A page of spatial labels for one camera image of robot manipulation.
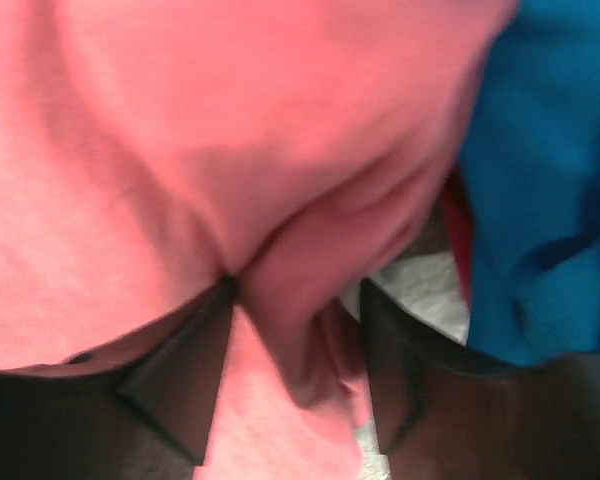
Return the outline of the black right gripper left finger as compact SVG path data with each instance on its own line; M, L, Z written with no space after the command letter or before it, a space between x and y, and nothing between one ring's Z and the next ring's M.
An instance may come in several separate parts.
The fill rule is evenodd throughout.
M131 334L70 358L99 367L85 381L80 465L200 465L231 332L236 285L221 279L198 298Z

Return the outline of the salmon pink t-shirt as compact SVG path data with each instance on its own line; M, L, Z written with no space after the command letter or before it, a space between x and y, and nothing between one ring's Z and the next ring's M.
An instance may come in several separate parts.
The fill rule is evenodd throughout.
M418 234L513 1L0 1L0 370L236 279L205 479L354 479L338 296Z

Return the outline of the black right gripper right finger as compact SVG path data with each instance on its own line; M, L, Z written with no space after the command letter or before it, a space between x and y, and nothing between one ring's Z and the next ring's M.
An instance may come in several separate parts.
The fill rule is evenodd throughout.
M425 357L459 345L413 316L372 280L360 285L359 315L377 442L395 453L428 411Z

